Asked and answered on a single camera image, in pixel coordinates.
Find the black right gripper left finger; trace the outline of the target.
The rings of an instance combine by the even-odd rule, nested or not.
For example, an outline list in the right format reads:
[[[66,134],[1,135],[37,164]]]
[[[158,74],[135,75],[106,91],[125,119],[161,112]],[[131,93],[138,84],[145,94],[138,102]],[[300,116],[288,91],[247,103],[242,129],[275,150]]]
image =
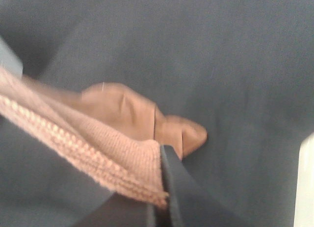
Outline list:
[[[74,227],[156,227],[155,209],[145,202],[113,194]]]

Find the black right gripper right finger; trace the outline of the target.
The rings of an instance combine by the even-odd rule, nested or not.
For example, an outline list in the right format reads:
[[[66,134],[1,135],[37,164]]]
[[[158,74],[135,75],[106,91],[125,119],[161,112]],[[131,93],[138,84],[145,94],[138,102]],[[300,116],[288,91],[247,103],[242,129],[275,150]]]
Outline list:
[[[169,196],[159,211],[161,227],[246,227],[248,224],[203,190],[171,146],[161,151],[162,179]]]

